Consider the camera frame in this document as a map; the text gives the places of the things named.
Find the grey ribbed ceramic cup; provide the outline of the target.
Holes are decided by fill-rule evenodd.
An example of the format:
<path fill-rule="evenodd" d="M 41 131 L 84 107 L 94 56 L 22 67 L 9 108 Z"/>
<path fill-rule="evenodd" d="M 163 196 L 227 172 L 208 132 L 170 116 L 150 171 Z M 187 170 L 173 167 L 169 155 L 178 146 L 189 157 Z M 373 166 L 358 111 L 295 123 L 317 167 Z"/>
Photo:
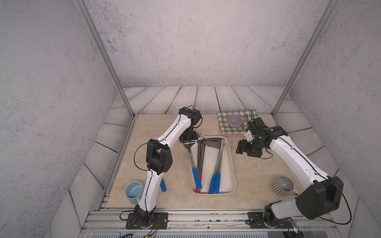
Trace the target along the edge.
<path fill-rule="evenodd" d="M 279 196 L 299 196 L 300 192 L 295 189 L 294 183 L 285 176 L 279 176 L 272 180 L 271 188 Z"/>

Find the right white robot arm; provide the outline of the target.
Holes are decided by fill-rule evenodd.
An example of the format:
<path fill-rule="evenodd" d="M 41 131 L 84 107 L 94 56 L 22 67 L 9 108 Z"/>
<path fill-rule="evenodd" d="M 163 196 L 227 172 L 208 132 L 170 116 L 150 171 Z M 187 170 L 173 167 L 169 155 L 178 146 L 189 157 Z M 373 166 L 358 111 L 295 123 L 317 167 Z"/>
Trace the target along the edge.
<path fill-rule="evenodd" d="M 304 188 L 294 199 L 268 204 L 263 214 L 266 226 L 276 228 L 280 222 L 294 217 L 313 220 L 339 208 L 345 198 L 343 181 L 315 165 L 282 127 L 268 127 L 261 118 L 254 118 L 248 122 L 245 137 L 238 142 L 237 154 L 261 158 L 264 149 L 272 150 L 290 167 Z"/>

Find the white rectangular storage tray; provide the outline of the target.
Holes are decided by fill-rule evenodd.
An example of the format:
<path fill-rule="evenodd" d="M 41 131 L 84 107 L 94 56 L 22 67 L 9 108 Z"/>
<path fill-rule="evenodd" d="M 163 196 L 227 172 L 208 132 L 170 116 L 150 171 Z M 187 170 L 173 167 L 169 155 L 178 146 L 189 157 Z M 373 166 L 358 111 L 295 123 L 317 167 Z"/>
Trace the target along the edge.
<path fill-rule="evenodd" d="M 224 140 L 224 147 L 222 152 L 222 159 L 221 159 L 221 166 L 220 166 L 220 186 L 219 186 L 219 193 L 217 195 L 224 195 L 224 194 L 231 194 L 235 191 L 237 185 L 236 185 L 236 179 L 235 179 L 235 173 L 233 168 L 233 159 L 232 154 L 230 150 L 230 144 L 227 138 L 220 136 L 220 139 Z M 205 147 L 205 153 L 204 153 L 204 161 L 202 164 L 202 173 L 201 173 L 201 185 L 202 190 L 197 193 L 196 192 L 196 185 L 194 181 L 194 176 L 192 172 L 191 164 L 189 167 L 189 188 L 192 191 L 192 193 L 196 195 L 209 195 L 209 187 L 212 181 L 212 176 L 216 174 L 215 167 L 217 163 L 217 158 L 219 154 L 220 149 L 214 148 L 211 146 Z"/>

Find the left aluminium frame post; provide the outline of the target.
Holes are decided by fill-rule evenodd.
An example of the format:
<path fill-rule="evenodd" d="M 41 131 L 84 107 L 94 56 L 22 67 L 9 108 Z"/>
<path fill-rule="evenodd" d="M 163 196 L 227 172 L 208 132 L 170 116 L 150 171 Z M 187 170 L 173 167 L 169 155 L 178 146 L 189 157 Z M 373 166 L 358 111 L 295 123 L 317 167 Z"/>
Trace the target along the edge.
<path fill-rule="evenodd" d="M 112 82 L 114 83 L 115 87 L 116 87 L 116 90 L 119 94 L 119 96 L 121 97 L 121 100 L 124 104 L 124 106 L 126 107 L 129 115 L 131 118 L 134 118 L 135 117 L 135 113 L 126 97 L 126 94 L 122 88 L 122 85 L 119 81 L 119 78 L 117 76 L 117 73 L 111 63 L 111 60 L 110 60 L 110 57 L 108 56 L 108 53 L 104 47 L 104 44 L 101 40 L 101 37 L 96 29 L 96 26 L 94 24 L 94 21 L 90 15 L 90 12 L 88 10 L 88 7 L 86 5 L 86 2 L 83 1 L 83 0 L 75 0 L 74 1 L 76 6 L 77 6 L 77 9 L 85 23 L 85 26 L 90 34 L 90 37 L 93 41 L 93 43 L 95 44 L 96 48 L 97 48 L 97 51 L 111 77 L 111 80 Z"/>

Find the green checkered cloth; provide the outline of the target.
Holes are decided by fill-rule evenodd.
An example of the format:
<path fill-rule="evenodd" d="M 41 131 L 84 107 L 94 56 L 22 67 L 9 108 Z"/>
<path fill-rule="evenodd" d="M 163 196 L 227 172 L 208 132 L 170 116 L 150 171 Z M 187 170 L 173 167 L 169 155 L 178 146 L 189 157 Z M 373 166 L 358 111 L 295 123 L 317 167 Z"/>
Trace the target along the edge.
<path fill-rule="evenodd" d="M 243 135 L 247 123 L 258 117 L 256 110 L 234 110 L 217 112 L 220 133 L 225 135 Z"/>

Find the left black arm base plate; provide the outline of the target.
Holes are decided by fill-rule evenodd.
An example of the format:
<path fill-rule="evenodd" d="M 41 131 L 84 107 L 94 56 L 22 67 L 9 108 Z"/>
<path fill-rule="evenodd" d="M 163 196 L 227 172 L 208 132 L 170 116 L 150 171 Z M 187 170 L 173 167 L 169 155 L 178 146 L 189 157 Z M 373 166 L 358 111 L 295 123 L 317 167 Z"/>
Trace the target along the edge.
<path fill-rule="evenodd" d="M 130 213 L 127 218 L 126 229 L 159 229 L 165 230 L 168 226 L 168 213 L 154 212 L 152 214 L 137 215 Z"/>

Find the aluminium front rail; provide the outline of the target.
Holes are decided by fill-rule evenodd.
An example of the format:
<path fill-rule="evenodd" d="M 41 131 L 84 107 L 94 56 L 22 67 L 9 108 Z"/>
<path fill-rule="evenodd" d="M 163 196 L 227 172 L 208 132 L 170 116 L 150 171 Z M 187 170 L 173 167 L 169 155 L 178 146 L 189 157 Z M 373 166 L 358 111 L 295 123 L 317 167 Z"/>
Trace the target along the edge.
<path fill-rule="evenodd" d="M 338 228 L 323 219 L 285 219 L 276 228 L 264 224 L 262 212 L 249 210 L 168 210 L 158 211 L 155 223 L 147 228 L 120 209 L 89 212 L 81 238 L 340 238 Z"/>

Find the light blue plastic cup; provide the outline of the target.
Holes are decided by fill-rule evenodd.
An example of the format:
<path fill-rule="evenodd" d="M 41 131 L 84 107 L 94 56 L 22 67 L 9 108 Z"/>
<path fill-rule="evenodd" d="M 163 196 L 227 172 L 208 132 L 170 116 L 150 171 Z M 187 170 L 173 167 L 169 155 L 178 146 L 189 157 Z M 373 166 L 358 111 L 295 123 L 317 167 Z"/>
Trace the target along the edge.
<path fill-rule="evenodd" d="M 139 203 L 142 197 L 142 193 L 143 193 L 143 186 L 141 182 L 136 180 L 128 183 L 124 190 L 125 197 L 133 205 L 137 205 Z"/>

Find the pink tray under cloth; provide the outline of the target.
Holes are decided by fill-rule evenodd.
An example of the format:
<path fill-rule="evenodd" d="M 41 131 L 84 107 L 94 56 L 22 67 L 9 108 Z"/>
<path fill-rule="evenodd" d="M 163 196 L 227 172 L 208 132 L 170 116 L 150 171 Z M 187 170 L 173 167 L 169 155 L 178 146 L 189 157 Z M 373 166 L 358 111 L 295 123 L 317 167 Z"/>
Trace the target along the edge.
<path fill-rule="evenodd" d="M 228 133 L 228 134 L 223 133 L 221 128 L 219 128 L 219 132 L 222 136 L 236 136 L 236 137 L 242 137 L 243 136 L 243 137 L 245 137 L 245 135 L 243 133 Z"/>

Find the aluminium frame post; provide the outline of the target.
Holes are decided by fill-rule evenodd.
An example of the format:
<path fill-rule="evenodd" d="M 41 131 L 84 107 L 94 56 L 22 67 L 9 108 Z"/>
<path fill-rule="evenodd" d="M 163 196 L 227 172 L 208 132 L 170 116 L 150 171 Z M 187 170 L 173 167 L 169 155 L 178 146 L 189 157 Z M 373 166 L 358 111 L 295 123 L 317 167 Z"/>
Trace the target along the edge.
<path fill-rule="evenodd" d="M 116 87 L 116 90 L 119 94 L 119 96 L 121 97 L 121 100 L 124 104 L 124 106 L 126 107 L 129 115 L 131 118 L 134 118 L 135 117 L 135 113 L 126 97 L 126 94 L 122 88 L 122 85 L 119 81 L 119 78 L 117 76 L 117 73 L 111 63 L 111 60 L 110 60 L 110 57 L 108 56 L 108 53 L 104 47 L 104 44 L 101 40 L 101 37 L 96 29 L 96 26 L 94 24 L 94 21 L 90 15 L 90 12 L 88 10 L 88 7 L 86 5 L 86 2 L 83 1 L 83 0 L 75 0 L 74 1 L 76 6 L 77 6 L 77 9 L 85 23 L 85 26 L 90 34 L 90 37 L 93 41 L 93 43 L 95 44 L 96 48 L 97 48 L 97 51 L 111 77 L 111 80 L 112 82 L 114 83 L 115 87 Z"/>
<path fill-rule="evenodd" d="M 327 6 L 324 9 L 319 21 L 317 22 L 316 27 L 314 28 L 295 68 L 293 69 L 289 79 L 287 80 L 283 91 L 273 109 L 271 112 L 271 115 L 273 117 L 276 116 L 277 113 L 279 113 L 281 107 L 283 106 L 284 101 L 286 100 L 287 95 L 290 93 L 292 87 L 294 86 L 295 82 L 297 81 L 300 73 L 303 70 L 303 67 L 307 63 L 311 53 L 314 50 L 315 45 L 317 44 L 319 38 L 322 36 L 324 29 L 326 28 L 327 24 L 330 21 L 330 18 L 334 14 L 338 4 L 340 1 L 338 0 L 330 0 L 327 2 Z"/>

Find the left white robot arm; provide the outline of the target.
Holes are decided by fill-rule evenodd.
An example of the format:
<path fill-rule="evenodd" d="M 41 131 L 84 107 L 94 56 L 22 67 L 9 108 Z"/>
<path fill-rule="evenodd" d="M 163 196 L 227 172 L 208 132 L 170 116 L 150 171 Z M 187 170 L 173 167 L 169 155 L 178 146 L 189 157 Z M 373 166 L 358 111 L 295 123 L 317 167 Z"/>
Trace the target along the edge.
<path fill-rule="evenodd" d="M 201 120 L 202 115 L 199 110 L 183 107 L 179 109 L 175 121 L 160 137 L 150 139 L 146 143 L 147 179 L 142 197 L 134 208 L 137 220 L 143 223 L 145 227 L 153 223 L 157 194 L 165 173 L 169 171 L 173 163 L 171 149 L 177 141 L 187 149 L 196 188 L 202 189 L 191 152 L 191 147 L 198 140 L 198 134 L 194 131 L 195 125 Z"/>

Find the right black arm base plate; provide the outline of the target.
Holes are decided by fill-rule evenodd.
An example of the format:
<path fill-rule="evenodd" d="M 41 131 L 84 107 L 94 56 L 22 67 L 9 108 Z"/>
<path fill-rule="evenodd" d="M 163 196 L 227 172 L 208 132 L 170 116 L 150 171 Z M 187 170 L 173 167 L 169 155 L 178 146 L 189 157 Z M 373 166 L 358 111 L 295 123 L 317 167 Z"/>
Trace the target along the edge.
<path fill-rule="evenodd" d="M 264 212 L 248 212 L 248 219 L 245 221 L 251 229 L 290 229 L 291 221 L 289 219 L 272 219 Z"/>

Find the right aluminium frame post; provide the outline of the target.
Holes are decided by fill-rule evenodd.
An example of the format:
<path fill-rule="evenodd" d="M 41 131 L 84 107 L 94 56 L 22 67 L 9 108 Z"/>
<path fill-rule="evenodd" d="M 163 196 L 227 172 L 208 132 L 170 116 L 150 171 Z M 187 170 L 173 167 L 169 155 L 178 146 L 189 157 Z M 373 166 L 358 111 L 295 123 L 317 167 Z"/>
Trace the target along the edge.
<path fill-rule="evenodd" d="M 324 9 L 319 21 L 317 22 L 316 27 L 314 28 L 295 68 L 293 69 L 289 79 L 287 80 L 283 91 L 273 109 L 271 112 L 271 115 L 273 117 L 276 116 L 277 113 L 279 113 L 281 107 L 283 106 L 284 101 L 286 100 L 287 95 L 290 93 L 292 87 L 294 86 L 295 82 L 297 81 L 300 73 L 303 70 L 303 67 L 307 63 L 311 53 L 314 50 L 315 45 L 317 44 L 319 38 L 322 36 L 324 29 L 326 28 L 327 24 L 330 21 L 330 18 L 334 14 L 338 4 L 340 1 L 338 0 L 330 0 L 327 2 L 327 6 Z"/>

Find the small lilac bowl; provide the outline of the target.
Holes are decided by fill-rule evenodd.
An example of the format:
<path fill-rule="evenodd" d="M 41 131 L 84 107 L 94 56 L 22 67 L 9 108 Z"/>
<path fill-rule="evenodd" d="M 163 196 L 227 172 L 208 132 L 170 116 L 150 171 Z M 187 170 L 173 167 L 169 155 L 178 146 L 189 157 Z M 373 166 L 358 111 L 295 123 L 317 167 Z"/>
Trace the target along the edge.
<path fill-rule="evenodd" d="M 231 128 L 239 128 L 242 126 L 243 122 L 243 118 L 236 114 L 232 114 L 227 117 L 227 124 Z"/>

